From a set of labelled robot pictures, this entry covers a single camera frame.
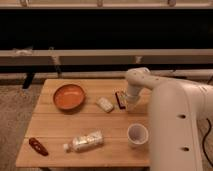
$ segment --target white cup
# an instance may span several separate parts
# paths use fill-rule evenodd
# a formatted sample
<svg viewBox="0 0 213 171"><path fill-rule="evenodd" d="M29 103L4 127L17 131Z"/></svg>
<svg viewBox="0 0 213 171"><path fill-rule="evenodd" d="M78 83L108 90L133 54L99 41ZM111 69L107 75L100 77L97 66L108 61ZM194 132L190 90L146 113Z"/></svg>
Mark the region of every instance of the white cup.
<svg viewBox="0 0 213 171"><path fill-rule="evenodd" d="M148 141L149 133L145 126L139 123L134 123L128 127L127 138L130 147L136 148Z"/></svg>

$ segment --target wooden table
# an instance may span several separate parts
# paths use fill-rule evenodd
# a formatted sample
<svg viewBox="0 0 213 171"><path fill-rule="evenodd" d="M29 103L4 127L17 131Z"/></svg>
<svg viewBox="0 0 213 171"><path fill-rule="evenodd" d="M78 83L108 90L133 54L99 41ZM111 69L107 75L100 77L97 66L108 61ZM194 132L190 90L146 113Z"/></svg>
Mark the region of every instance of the wooden table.
<svg viewBox="0 0 213 171"><path fill-rule="evenodd" d="M78 84L86 93L81 110L62 112L53 104L53 94L65 84ZM114 93L125 90L123 79L48 79L29 123L23 144L16 160L17 167L146 167L149 166L147 143L138 149L128 146L126 131L132 123L147 124L149 90L141 92L142 98L130 113L120 110ZM105 113L95 102L108 98L115 109ZM75 136L101 130L104 145L83 153L65 153L62 145ZM44 157L28 144L30 137L37 138L49 151Z"/></svg>

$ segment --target small white box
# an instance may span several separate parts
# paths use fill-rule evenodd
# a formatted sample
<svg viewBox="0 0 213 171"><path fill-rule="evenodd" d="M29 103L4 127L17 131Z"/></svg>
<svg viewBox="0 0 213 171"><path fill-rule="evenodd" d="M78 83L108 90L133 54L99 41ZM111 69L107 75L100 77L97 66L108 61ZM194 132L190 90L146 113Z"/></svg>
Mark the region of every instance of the small white box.
<svg viewBox="0 0 213 171"><path fill-rule="evenodd" d="M96 103L100 108L102 108L107 113L111 112L114 109L113 104L104 97L101 97Z"/></svg>

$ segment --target orange bowl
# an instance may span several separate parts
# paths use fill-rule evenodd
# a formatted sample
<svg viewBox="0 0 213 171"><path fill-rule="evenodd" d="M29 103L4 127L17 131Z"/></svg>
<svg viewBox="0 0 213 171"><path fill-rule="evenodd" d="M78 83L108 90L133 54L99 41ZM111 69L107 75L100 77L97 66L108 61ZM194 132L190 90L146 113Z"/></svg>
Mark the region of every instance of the orange bowl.
<svg viewBox="0 0 213 171"><path fill-rule="evenodd" d="M79 107L85 100L84 90L75 84L67 84L58 88L53 96L54 104L62 110Z"/></svg>

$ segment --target black wall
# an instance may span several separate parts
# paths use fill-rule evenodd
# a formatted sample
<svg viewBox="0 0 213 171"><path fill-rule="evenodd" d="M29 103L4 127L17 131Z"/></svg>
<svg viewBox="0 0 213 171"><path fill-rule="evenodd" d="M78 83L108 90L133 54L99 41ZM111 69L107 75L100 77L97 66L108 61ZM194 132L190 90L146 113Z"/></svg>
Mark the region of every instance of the black wall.
<svg viewBox="0 0 213 171"><path fill-rule="evenodd" d="M0 10L0 50L213 48L213 10Z"/></svg>

